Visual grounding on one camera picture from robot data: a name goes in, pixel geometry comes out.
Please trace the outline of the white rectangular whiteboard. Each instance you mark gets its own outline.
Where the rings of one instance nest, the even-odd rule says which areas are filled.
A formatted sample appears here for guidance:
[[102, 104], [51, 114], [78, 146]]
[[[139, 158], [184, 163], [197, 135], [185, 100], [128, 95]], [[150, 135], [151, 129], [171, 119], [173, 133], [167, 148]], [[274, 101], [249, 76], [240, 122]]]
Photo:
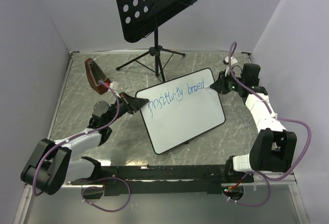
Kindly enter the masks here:
[[136, 92], [149, 99], [140, 111], [155, 154], [225, 123], [219, 94], [204, 89], [214, 81], [212, 70], [204, 68]]

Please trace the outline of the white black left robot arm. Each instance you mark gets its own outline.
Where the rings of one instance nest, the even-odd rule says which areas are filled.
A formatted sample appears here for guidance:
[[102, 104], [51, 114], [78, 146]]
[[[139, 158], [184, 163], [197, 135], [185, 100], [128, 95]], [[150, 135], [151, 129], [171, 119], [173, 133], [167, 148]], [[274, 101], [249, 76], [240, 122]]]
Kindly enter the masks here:
[[116, 94], [115, 98], [113, 104], [99, 101], [94, 105], [89, 125], [82, 132], [55, 141], [40, 140], [21, 172], [21, 181], [48, 195], [70, 181], [99, 182], [102, 176], [99, 161], [87, 156], [79, 160], [73, 158], [104, 144], [112, 133], [112, 123], [126, 113], [133, 115], [149, 103], [149, 99], [132, 97], [125, 92]]

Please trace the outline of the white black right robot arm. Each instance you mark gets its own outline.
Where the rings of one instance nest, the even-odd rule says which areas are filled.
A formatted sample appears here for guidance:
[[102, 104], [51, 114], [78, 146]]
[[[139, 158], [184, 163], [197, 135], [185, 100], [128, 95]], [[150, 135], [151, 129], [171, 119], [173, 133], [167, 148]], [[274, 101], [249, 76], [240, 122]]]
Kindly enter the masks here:
[[225, 95], [235, 91], [251, 112], [258, 130], [258, 136], [247, 155], [231, 156], [224, 170], [225, 178], [236, 182], [243, 172], [268, 171], [285, 173], [291, 167], [297, 136], [289, 132], [276, 119], [269, 103], [265, 87], [259, 86], [260, 66], [245, 63], [240, 77], [234, 78], [228, 71], [221, 71], [210, 88]]

